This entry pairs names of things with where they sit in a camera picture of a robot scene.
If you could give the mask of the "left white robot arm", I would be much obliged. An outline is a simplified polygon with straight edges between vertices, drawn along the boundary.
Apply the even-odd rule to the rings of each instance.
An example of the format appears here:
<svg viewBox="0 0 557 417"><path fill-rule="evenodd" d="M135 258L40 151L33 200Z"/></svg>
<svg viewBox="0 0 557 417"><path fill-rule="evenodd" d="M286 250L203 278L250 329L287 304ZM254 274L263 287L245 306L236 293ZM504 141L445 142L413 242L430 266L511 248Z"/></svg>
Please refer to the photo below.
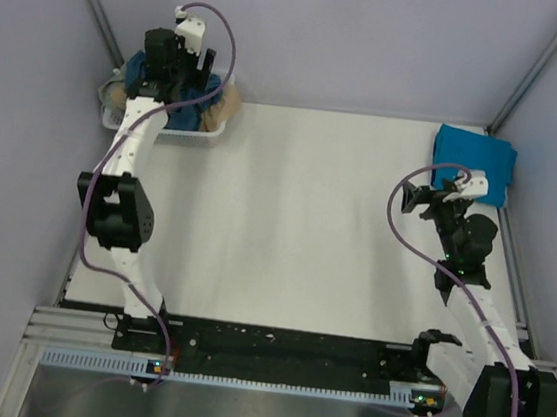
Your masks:
<svg viewBox="0 0 557 417"><path fill-rule="evenodd" d="M155 216L139 174L173 112L200 102L181 95L184 89L204 91L207 86L215 54L202 47L203 37L183 27L147 31L144 59L125 89L125 111L112 145L95 170L82 172L77 180L81 240L96 241L110 263L101 267L92 262L85 248L79 250L80 261L120 282L125 314L144 319L135 337L151 352L166 347L171 331L155 317L164 298L141 256Z"/></svg>

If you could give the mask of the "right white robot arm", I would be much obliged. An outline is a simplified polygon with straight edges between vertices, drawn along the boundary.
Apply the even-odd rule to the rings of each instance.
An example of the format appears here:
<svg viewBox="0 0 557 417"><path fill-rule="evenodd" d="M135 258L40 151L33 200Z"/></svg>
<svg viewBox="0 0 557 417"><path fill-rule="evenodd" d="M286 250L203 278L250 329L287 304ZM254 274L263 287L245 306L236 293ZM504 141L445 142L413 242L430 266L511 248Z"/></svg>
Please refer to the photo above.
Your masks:
<svg viewBox="0 0 557 417"><path fill-rule="evenodd" d="M443 191L402 183L402 213L424 206L421 219L434 224L443 257L434 261L434 286L461 333L428 330L408 357L414 378L438 377L462 417L557 417L557 378L536 367L520 348L515 327L494 306L487 278L498 226L469 212L471 200L448 186Z"/></svg>

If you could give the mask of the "dark blue t shirt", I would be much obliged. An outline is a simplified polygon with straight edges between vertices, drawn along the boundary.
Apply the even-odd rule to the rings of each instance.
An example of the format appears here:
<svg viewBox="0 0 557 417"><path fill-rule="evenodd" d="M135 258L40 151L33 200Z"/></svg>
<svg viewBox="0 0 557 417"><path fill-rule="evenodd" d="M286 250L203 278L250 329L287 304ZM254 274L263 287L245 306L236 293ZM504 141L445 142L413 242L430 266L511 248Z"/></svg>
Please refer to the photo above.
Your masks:
<svg viewBox="0 0 557 417"><path fill-rule="evenodd" d="M140 50L135 53L127 62L124 76L124 88L126 92L129 92L131 90L131 86L133 86L135 82L145 77L145 59L145 53ZM218 89L218 87L220 86L220 82L221 78L215 73L211 73L207 81L207 86L205 86L203 90L199 91L194 88L183 87L178 92L177 101L190 101L207 95L211 91L215 91L216 89ZM170 112L169 121L166 124L165 128L168 130L186 132L198 131L200 125L202 124L201 116L203 115L203 113L206 113L212 106L216 106L221 98L222 92L219 92L207 101L199 102L198 104L194 104L193 106L186 106L175 109L173 112Z"/></svg>

